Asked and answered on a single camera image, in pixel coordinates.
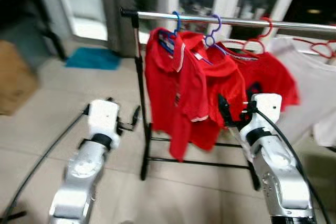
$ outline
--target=blue rug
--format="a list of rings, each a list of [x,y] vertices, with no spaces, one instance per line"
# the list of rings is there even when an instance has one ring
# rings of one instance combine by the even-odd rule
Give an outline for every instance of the blue rug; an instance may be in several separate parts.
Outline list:
[[[109,49],[78,48],[68,59],[68,68],[94,68],[116,70],[120,64],[120,57]]]

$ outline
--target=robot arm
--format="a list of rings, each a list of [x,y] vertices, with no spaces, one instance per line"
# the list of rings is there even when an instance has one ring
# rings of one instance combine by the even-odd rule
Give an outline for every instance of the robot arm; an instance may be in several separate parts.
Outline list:
[[[279,119],[281,96],[255,94],[250,103],[274,123]],[[228,104],[219,97],[219,109],[228,126],[238,129],[245,156],[252,163],[264,192],[273,223],[314,223],[309,187],[297,169],[297,163],[269,123],[259,114],[250,113],[241,122],[230,120]]]
[[[69,161],[64,182],[51,204],[51,224],[89,223],[96,184],[102,177],[107,155],[119,146],[122,130],[134,130],[140,107],[135,110],[131,124],[120,122],[119,110],[119,105],[113,101],[94,100],[90,103],[91,139],[83,140]]]

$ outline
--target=chrome bar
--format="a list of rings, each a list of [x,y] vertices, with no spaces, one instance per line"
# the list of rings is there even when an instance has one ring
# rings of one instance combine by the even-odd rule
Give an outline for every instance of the chrome bar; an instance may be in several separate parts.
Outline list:
[[[168,19],[177,20],[177,16],[167,13],[151,13],[151,12],[137,12],[139,19]],[[180,15],[180,20],[183,22],[205,22],[205,23],[218,23],[217,18],[202,17],[193,15]],[[235,26],[248,26],[248,27],[268,27],[267,21],[253,20],[253,19],[240,19],[240,18],[221,18],[222,24],[235,25]],[[272,21],[273,26],[287,30],[305,30],[305,31],[322,31],[328,33],[336,33],[336,26],[307,24],[307,23],[292,23]]]

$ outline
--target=red polo shirt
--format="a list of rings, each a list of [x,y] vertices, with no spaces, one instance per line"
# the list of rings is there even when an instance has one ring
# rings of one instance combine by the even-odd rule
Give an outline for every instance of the red polo shirt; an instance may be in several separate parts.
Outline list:
[[[193,122],[208,117],[206,78],[180,34],[170,55],[159,43],[160,30],[151,32],[145,58],[153,130],[171,135],[170,153],[181,161]]]
[[[228,50],[220,42],[217,45]],[[208,48],[207,53],[212,62],[221,62],[224,58],[223,53],[215,47]],[[245,79],[245,88],[249,99],[256,93],[279,94],[282,96],[282,111],[286,106],[300,103],[294,78],[286,67],[269,52],[259,54],[258,58],[254,60],[247,58],[246,55],[232,52],[231,58],[236,62]]]
[[[187,31],[181,37],[186,47],[193,53],[211,61],[210,51],[204,48],[202,34]],[[198,147],[209,151],[215,145],[220,129],[224,126],[223,117],[218,109],[218,94],[227,99],[233,120],[238,121],[245,107],[243,102],[247,101],[245,82],[231,57],[222,57],[220,61],[212,62],[212,65],[198,60],[198,64],[206,77],[209,118],[193,124],[190,140]]]

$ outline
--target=clothes hanger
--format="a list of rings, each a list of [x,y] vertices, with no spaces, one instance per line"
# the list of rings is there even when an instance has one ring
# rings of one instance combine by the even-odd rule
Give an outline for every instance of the clothes hanger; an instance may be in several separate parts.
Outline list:
[[[221,18],[216,15],[216,14],[213,14],[211,15],[212,17],[214,18],[217,18],[218,19],[218,27],[216,29],[213,29],[209,34],[207,34],[204,38],[204,41],[205,41],[205,45],[207,45],[208,47],[216,47],[218,50],[220,50],[224,55],[227,55],[227,52],[221,48],[219,45],[216,44],[216,40],[214,38],[214,33],[218,32],[220,30],[220,28],[222,27],[222,20]]]
[[[164,31],[164,30],[159,31],[159,43],[170,54],[174,54],[174,40],[172,39],[172,37],[176,37],[177,33],[181,29],[180,15],[178,14],[177,11],[173,11],[173,14],[175,14],[177,16],[177,27],[176,27],[176,29],[173,32]]]
[[[224,41],[221,41],[221,43],[224,44],[224,43],[229,43],[229,42],[230,42],[230,43],[240,44],[240,45],[243,46],[243,47],[242,47],[242,52],[245,53],[246,56],[251,56],[251,57],[253,57],[253,58],[259,58],[259,56],[258,56],[256,53],[251,52],[251,51],[248,51],[248,50],[246,49],[246,46],[247,46],[248,43],[250,43],[250,42],[257,42],[258,44],[261,45],[261,48],[263,49],[263,54],[265,53],[265,45],[263,44],[263,42],[261,42],[261,39],[267,37],[267,36],[271,33],[271,31],[272,31],[272,29],[273,29],[273,23],[272,23],[272,21],[271,21],[270,18],[263,17],[263,18],[261,18],[261,19],[262,19],[262,20],[265,20],[265,21],[267,21],[267,22],[269,23],[269,29],[268,29],[268,31],[267,31],[265,34],[258,35],[257,38],[248,39],[248,40],[245,41],[245,42],[234,41],[234,40],[224,40]],[[229,50],[229,49],[227,49],[227,52],[230,53],[230,54],[236,55],[235,52],[233,52],[233,51],[231,51],[231,50]]]
[[[334,58],[336,57],[336,54],[335,52],[332,50],[332,48],[330,47],[330,43],[333,43],[333,42],[336,42],[334,40],[328,40],[328,42],[324,43],[324,42],[317,42],[317,43],[314,43],[314,42],[311,42],[311,41],[308,41],[308,40],[305,40],[305,39],[300,39],[300,38],[293,38],[293,40],[296,40],[296,41],[301,41],[301,42],[305,42],[305,43],[309,43],[310,44],[310,47],[309,49],[312,50],[313,52],[316,52],[318,53],[320,56],[324,57],[324,58],[327,58],[327,59],[331,59],[331,58]],[[318,51],[315,49],[316,46],[325,46],[326,48],[328,48],[328,50],[330,51],[330,55],[325,55],[324,53]]]

